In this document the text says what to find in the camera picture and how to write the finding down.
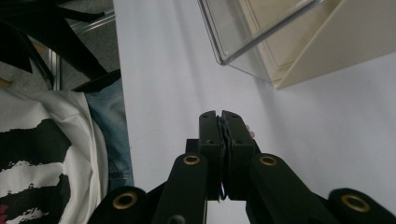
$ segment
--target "printed shirt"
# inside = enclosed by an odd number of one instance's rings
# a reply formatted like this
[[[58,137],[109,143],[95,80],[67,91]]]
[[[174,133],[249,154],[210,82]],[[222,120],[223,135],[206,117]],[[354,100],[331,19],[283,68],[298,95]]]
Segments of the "printed shirt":
[[[107,180],[83,93],[0,88],[0,224],[87,223]]]

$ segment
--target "jeans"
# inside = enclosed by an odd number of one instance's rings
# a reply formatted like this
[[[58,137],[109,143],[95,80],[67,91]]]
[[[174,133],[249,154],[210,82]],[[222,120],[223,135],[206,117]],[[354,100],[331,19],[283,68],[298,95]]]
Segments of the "jeans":
[[[108,192],[134,185],[121,84],[119,79],[99,92],[85,94],[92,119],[99,125],[106,141]]]

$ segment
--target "white table surface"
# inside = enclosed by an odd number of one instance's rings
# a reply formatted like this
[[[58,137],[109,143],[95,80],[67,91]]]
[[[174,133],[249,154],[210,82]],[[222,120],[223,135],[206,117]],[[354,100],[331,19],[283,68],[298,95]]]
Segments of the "white table surface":
[[[196,0],[114,6],[137,187],[167,179],[199,115],[229,110],[315,193],[357,189],[396,214],[396,53],[276,91],[216,63]],[[245,204],[209,203],[207,223],[248,223]]]

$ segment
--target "gray floor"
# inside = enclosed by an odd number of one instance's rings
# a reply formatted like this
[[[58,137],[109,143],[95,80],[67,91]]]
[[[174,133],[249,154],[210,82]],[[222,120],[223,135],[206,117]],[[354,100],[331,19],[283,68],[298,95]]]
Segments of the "gray floor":
[[[102,12],[113,8],[111,0],[73,0],[60,5],[82,12]],[[114,21],[78,35],[80,40],[87,46],[99,63],[107,70],[114,71],[120,68],[119,51],[117,44],[116,23]],[[49,50],[41,54],[46,63],[49,62]],[[63,77],[63,90],[72,90],[88,79],[61,60],[61,72]],[[46,91],[47,87],[32,64],[33,74],[27,73],[11,65],[0,63],[0,77],[11,81],[11,89],[29,94],[36,91]]]

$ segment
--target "black mechanical arm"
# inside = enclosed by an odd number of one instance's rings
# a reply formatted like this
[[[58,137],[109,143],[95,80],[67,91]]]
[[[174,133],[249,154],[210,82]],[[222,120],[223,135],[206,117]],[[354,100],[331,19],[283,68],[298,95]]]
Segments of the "black mechanical arm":
[[[396,224],[396,217],[354,189],[329,199],[311,192],[279,157],[261,153],[242,118],[215,111],[199,118],[199,139],[188,139],[168,180],[149,193],[110,192],[89,223],[206,223],[207,201],[246,201],[250,223]]]

